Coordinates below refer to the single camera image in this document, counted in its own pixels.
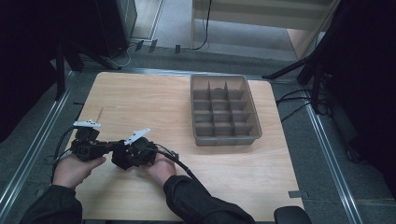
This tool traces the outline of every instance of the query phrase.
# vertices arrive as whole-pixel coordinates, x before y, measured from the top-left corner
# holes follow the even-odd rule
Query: person
[[[62,159],[52,185],[26,210],[20,223],[81,223],[82,206],[75,188],[105,161],[102,157],[83,162],[74,154]],[[191,178],[177,175],[174,162],[160,153],[152,165],[141,167],[163,187],[168,207],[187,224],[255,223],[238,205],[212,197]]]

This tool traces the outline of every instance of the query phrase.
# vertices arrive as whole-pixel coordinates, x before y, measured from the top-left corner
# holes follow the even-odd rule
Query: storage box
[[[199,147],[250,145],[262,136],[244,76],[191,76],[191,112]]]

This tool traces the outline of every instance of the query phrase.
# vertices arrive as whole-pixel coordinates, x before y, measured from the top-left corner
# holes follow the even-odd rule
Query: hand
[[[160,153],[157,153],[155,156],[154,164],[142,166],[142,168],[146,170],[148,175],[160,186],[163,186],[169,177],[176,175],[175,163]]]
[[[75,189],[77,185],[81,184],[91,174],[94,168],[105,161],[105,157],[92,161],[81,161],[75,154],[71,154],[58,163],[52,185]]]

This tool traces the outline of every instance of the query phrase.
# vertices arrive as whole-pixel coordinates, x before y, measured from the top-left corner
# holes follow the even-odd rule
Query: desk
[[[192,1],[192,49],[194,20],[206,20],[209,2]],[[326,29],[339,2],[340,0],[213,0],[209,19],[287,28],[297,57],[301,59],[314,44],[319,33]]]
[[[250,146],[197,147],[192,133],[190,77],[101,73],[79,120],[96,119],[98,140],[129,137],[150,128],[149,141],[179,153],[209,192],[237,203],[257,221],[273,221],[285,205],[303,207],[271,85],[249,81],[262,126],[262,137]],[[167,207],[162,188],[139,168],[123,171],[107,162],[76,189],[84,219],[179,220]],[[177,173],[185,172],[177,167]]]

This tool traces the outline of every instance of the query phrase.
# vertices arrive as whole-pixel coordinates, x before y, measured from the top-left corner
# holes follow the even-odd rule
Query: sleeve
[[[20,224],[80,224],[82,206],[72,189],[52,185],[25,212]]]
[[[238,205],[205,193],[200,185],[183,175],[173,175],[163,185],[169,208],[187,224],[255,223]]]

